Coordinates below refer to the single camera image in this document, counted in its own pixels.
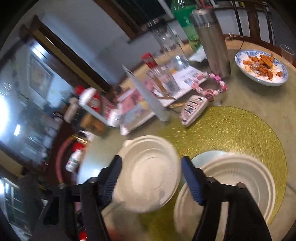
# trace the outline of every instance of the clear plastic cup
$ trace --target clear plastic cup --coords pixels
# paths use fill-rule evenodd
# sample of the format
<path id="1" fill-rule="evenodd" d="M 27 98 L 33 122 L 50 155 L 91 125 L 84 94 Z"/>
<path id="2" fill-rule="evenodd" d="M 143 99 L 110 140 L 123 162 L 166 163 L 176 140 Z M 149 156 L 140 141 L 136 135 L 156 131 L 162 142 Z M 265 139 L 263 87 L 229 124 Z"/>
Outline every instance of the clear plastic cup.
<path id="1" fill-rule="evenodd" d="M 284 44 L 281 44 L 280 47 L 281 47 L 281 56 L 292 64 L 295 57 L 294 50 L 292 50 L 290 47 Z"/>

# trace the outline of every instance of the table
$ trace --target table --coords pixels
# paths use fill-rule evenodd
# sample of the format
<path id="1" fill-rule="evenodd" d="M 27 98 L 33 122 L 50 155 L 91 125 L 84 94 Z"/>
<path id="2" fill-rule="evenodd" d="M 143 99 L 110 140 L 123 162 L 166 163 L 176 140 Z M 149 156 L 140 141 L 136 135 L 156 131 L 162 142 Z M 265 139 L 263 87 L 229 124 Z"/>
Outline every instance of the table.
<path id="1" fill-rule="evenodd" d="M 275 219 L 269 226 L 273 241 L 281 240 L 296 220 L 296 68 L 274 53 L 274 57 L 287 66 L 288 81 L 279 87 L 266 87 L 246 77 L 234 62 L 234 56 L 240 49 L 256 49 L 272 53 L 259 45 L 246 41 L 227 41 L 229 59 L 231 63 L 231 76 L 226 80 L 228 90 L 222 97 L 222 105 L 238 107 L 247 110 L 264 120 L 278 136 L 287 159 L 288 187 L 282 206 Z M 187 45 L 184 46 L 186 54 L 190 54 Z M 158 63 L 167 61 L 164 57 L 157 59 Z M 200 70 L 208 70 L 204 63 L 190 63 Z M 137 77 L 144 76 L 147 67 L 142 66 L 134 73 Z M 131 86 L 126 80 L 123 87 Z M 194 92 L 188 93 L 179 101 L 186 101 Z M 172 118 L 178 118 L 178 113 L 171 111 Z M 103 167 L 108 166 L 113 156 L 121 149 L 127 139 L 134 139 L 142 135 L 157 135 L 168 123 L 161 122 L 156 117 L 132 131 L 127 136 L 121 136 L 118 129 L 110 129 L 109 132 L 96 137 L 89 146 L 84 161 L 81 163 L 78 183 L 82 183 L 92 176 L 97 176 Z M 136 214 L 127 213 L 117 207 L 115 215 L 111 215 L 110 209 L 104 210 L 104 219 L 107 226 L 116 227 L 119 232 L 125 234 L 128 240 L 150 240 L 148 234 L 138 222 Z"/>

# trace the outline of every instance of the thermos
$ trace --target thermos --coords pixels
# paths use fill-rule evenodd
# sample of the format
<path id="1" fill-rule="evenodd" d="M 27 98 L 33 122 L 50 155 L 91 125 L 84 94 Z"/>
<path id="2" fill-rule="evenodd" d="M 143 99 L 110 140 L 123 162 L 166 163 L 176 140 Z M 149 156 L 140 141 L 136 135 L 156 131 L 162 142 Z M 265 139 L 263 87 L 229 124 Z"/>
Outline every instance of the thermos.
<path id="1" fill-rule="evenodd" d="M 222 79 L 230 76 L 230 62 L 226 43 L 212 9 L 194 10 L 191 20 L 200 37 L 211 71 Z"/>

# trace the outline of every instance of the white bowl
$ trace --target white bowl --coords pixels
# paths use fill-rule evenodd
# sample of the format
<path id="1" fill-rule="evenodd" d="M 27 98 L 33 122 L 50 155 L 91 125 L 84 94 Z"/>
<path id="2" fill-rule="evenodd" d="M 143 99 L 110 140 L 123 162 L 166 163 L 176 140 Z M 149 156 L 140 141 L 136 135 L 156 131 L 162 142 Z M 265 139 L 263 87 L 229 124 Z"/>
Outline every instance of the white bowl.
<path id="1" fill-rule="evenodd" d="M 272 175 L 262 162 L 251 156 L 229 154 L 213 160 L 202 166 L 201 169 L 206 176 L 212 176 L 223 184 L 244 183 L 258 204 L 264 220 L 268 222 L 275 203 L 275 185 Z M 174 208 L 176 231 L 187 238 L 192 238 L 202 211 L 203 207 L 193 200 L 185 183 L 177 197 Z M 222 203 L 216 240 L 223 240 L 227 211 L 228 203 Z"/>
<path id="2" fill-rule="evenodd" d="M 127 141 L 120 150 L 122 170 L 114 199 L 135 213 L 146 213 L 165 205 L 175 193 L 181 177 L 178 153 L 166 139 L 142 136 Z"/>
<path id="3" fill-rule="evenodd" d="M 268 77 L 260 76 L 252 71 L 246 71 L 243 61 L 249 60 L 248 56 L 260 58 L 260 55 L 262 55 L 262 54 L 270 56 L 270 54 L 265 53 L 263 51 L 259 51 L 259 50 L 241 50 L 235 55 L 235 62 L 237 64 L 237 66 L 240 68 L 240 70 L 246 76 L 248 76 L 250 79 L 252 79 L 262 85 L 279 86 L 279 85 L 284 84 L 288 80 L 288 72 L 287 72 L 286 67 L 276 58 L 274 58 L 273 64 L 274 64 L 277 72 L 282 71 L 282 77 L 274 75 L 274 77 L 271 81 L 268 79 Z"/>

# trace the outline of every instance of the beaded bracelet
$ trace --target beaded bracelet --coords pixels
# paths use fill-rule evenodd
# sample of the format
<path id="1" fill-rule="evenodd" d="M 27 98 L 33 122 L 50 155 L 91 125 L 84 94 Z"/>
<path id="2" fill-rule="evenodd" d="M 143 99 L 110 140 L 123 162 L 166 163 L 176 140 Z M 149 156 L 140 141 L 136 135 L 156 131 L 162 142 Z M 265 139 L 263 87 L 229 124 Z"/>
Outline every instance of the beaded bracelet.
<path id="1" fill-rule="evenodd" d="M 198 81 L 203 78 L 212 78 L 215 80 L 217 84 L 220 85 L 220 89 L 218 90 L 212 90 L 212 89 L 206 89 L 203 90 Z M 221 79 L 220 76 L 214 75 L 213 73 L 209 74 L 207 72 L 203 72 L 202 74 L 197 74 L 195 78 L 192 79 L 193 83 L 191 85 L 191 88 L 194 89 L 197 93 L 203 95 L 205 98 L 207 98 L 209 101 L 213 101 L 214 97 L 219 95 L 222 92 L 225 92 L 227 90 L 227 87 L 225 85 L 225 82 Z"/>

